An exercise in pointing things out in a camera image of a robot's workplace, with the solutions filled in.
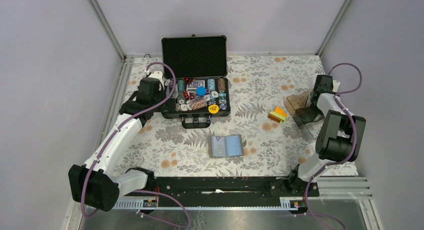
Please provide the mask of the beige card holder wallet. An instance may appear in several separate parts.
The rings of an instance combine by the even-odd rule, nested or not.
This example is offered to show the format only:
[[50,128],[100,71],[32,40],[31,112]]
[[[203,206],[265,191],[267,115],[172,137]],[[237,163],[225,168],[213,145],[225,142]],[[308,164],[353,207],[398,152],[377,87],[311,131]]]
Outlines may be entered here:
[[211,158],[228,158],[228,157],[238,157],[244,155],[244,147],[247,142],[242,139],[241,135],[228,135],[221,136],[225,138],[225,147],[226,155],[225,157],[213,157],[212,156],[212,143],[211,138],[214,135],[208,137],[208,153]]

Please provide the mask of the white VIP credit card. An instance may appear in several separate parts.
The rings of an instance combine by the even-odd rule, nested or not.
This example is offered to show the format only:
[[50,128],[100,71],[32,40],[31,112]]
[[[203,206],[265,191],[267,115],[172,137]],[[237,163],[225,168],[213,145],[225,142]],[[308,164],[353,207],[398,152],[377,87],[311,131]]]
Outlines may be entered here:
[[225,138],[221,136],[212,136],[211,138],[211,152],[213,157],[226,156],[226,142]]

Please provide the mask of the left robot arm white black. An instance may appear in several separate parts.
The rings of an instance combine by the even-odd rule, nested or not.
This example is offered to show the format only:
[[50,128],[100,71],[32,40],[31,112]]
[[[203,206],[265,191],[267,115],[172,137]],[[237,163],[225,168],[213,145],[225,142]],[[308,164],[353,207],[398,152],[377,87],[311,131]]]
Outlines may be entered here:
[[86,206],[95,210],[111,210],[119,197],[138,190],[150,195],[155,190],[154,172],[132,167],[114,176],[114,170],[130,141],[150,120],[154,112],[165,109],[168,99],[163,80],[141,79],[138,89],[125,101],[114,126],[93,155],[82,165],[73,165],[68,178],[72,198],[79,202],[83,216]]

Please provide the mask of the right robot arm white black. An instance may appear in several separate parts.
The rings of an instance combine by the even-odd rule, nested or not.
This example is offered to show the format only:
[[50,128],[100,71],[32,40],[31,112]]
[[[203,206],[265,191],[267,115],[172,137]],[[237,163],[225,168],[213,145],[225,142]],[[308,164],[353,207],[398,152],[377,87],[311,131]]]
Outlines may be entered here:
[[333,87],[331,76],[318,75],[306,101],[309,105],[294,112],[293,119],[303,132],[313,123],[322,124],[317,137],[310,138],[315,153],[290,172],[286,187],[291,195],[301,195],[308,183],[316,182],[330,167],[353,162],[359,154],[366,120],[345,107]]

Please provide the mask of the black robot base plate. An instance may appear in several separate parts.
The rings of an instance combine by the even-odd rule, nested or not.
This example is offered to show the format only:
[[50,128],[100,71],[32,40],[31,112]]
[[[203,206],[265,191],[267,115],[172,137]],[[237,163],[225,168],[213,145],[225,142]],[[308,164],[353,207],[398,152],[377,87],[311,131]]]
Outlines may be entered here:
[[278,207],[280,199],[303,199],[306,184],[291,184],[288,177],[156,177],[160,207]]

